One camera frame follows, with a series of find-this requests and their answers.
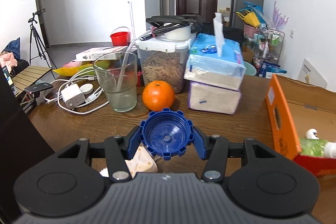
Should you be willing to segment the beige power adapter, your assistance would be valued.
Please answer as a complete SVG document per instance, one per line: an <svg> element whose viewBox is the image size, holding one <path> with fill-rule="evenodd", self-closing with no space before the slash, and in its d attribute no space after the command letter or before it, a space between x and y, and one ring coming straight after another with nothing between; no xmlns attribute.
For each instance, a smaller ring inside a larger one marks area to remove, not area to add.
<svg viewBox="0 0 336 224"><path fill-rule="evenodd" d="M133 159L125 161L132 178L137 173L157 173L158 167L143 145L140 145L134 154Z"/></svg>

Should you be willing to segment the white spray bottle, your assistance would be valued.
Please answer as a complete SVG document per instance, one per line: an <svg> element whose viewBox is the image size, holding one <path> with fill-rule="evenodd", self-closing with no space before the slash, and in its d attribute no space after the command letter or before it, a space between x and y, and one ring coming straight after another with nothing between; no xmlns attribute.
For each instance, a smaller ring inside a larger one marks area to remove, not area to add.
<svg viewBox="0 0 336 224"><path fill-rule="evenodd" d="M318 132L315 128L307 130L307 132L305 133L305 137L306 139L315 139L315 140L319 139Z"/></svg>

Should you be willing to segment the purple tissue pack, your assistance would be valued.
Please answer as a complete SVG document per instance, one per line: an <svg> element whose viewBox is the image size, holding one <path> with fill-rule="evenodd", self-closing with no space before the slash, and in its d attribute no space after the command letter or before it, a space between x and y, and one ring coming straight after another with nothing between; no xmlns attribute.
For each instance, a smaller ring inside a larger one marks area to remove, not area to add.
<svg viewBox="0 0 336 224"><path fill-rule="evenodd" d="M240 91L190 82L188 106L192 110L233 115L240 102Z"/></svg>

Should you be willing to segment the black monitor panel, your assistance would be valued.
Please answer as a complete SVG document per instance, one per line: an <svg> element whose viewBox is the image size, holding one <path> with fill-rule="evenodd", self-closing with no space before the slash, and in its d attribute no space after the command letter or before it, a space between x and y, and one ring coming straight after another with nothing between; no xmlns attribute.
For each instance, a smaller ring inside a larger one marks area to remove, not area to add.
<svg viewBox="0 0 336 224"><path fill-rule="evenodd" d="M21 211L15 200L15 180L54 153L29 120L1 73L1 223L12 223Z"/></svg>

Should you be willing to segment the yellow watering can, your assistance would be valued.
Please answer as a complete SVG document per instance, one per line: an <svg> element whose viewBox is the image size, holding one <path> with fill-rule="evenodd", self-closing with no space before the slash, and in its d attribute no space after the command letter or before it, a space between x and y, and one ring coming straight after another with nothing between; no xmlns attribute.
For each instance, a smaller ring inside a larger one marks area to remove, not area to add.
<svg viewBox="0 0 336 224"><path fill-rule="evenodd" d="M258 28L260 26L260 21L254 12L245 11L246 14L243 15L241 12L236 12L236 15L247 25L251 27Z"/></svg>

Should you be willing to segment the orange fruit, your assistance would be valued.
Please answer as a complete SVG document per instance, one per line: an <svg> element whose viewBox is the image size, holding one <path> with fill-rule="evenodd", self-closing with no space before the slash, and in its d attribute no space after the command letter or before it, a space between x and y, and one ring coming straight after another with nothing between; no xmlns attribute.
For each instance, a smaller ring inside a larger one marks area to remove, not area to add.
<svg viewBox="0 0 336 224"><path fill-rule="evenodd" d="M175 92L171 84L165 81L153 81L142 92L142 101L151 111L170 108L175 101Z"/></svg>

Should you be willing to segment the red cardboard produce box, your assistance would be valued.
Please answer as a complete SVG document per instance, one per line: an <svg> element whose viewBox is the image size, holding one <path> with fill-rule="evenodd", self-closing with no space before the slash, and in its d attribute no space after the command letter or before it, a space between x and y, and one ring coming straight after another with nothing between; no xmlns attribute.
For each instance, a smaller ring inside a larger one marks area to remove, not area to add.
<svg viewBox="0 0 336 224"><path fill-rule="evenodd" d="M311 128L335 142L335 93L273 75L265 97L275 150L317 177L335 174L335 159L301 155L300 139Z"/></svg>

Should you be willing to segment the green spray bottle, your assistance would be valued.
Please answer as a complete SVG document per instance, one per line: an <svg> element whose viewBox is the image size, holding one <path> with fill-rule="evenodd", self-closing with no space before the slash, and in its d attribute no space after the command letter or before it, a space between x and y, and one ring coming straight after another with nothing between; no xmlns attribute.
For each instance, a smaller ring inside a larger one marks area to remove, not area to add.
<svg viewBox="0 0 336 224"><path fill-rule="evenodd" d="M336 158L336 143L324 139L300 139L301 155Z"/></svg>

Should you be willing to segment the clear drinking glass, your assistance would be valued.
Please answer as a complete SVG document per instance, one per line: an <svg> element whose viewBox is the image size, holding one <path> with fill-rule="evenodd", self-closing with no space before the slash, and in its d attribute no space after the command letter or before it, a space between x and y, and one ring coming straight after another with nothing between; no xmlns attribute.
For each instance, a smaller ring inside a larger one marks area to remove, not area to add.
<svg viewBox="0 0 336 224"><path fill-rule="evenodd" d="M124 113L136 106L137 63L137 55L127 51L107 53L94 61L98 83L113 111Z"/></svg>

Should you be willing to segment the blue plastic lid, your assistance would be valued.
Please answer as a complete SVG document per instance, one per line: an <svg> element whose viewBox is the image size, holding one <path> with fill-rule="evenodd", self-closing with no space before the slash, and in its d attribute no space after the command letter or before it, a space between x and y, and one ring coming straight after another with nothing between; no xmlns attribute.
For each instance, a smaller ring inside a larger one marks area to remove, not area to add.
<svg viewBox="0 0 336 224"><path fill-rule="evenodd" d="M194 141L193 123L180 110L152 111L140 123L140 129L140 140L147 151L167 161L174 156L183 156L187 146Z"/></svg>

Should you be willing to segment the blue tissue pack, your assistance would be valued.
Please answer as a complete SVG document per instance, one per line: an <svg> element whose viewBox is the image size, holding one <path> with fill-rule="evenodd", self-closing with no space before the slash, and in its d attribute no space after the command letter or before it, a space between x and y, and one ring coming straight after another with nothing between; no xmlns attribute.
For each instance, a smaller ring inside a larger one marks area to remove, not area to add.
<svg viewBox="0 0 336 224"><path fill-rule="evenodd" d="M190 48L184 79L237 91L246 71L240 44L224 37L220 13L215 13L213 27L213 35L197 34Z"/></svg>

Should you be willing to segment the black folding chair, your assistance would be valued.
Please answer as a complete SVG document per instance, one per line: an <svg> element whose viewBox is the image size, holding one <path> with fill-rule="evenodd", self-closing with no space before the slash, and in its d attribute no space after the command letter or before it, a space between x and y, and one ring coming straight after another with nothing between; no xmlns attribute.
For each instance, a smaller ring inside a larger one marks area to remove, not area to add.
<svg viewBox="0 0 336 224"><path fill-rule="evenodd" d="M215 33L214 33L213 24L212 23L203 23L201 33L214 35ZM240 28L232 28L232 27L223 26L223 36L226 39L230 39L230 40L238 42L240 44L240 46L243 46L243 44L245 42L244 32Z"/></svg>

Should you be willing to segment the clear food container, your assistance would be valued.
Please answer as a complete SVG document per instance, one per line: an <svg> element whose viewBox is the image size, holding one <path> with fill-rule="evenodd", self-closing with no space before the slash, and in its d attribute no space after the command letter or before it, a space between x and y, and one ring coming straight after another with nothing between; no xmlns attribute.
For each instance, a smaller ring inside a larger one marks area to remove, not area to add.
<svg viewBox="0 0 336 224"><path fill-rule="evenodd" d="M145 85L153 81L169 83L175 93L183 90L185 67L189 49L196 39L192 34L187 40L168 40L157 36L149 40L136 40L137 55Z"/></svg>

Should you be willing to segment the red bucket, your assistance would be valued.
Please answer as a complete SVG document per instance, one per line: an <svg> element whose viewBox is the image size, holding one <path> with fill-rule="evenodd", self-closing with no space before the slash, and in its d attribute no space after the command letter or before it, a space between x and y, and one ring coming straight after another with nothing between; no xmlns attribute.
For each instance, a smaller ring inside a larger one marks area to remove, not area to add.
<svg viewBox="0 0 336 224"><path fill-rule="evenodd" d="M128 46L131 41L131 33L127 27L118 27L110 34L110 39L114 47Z"/></svg>

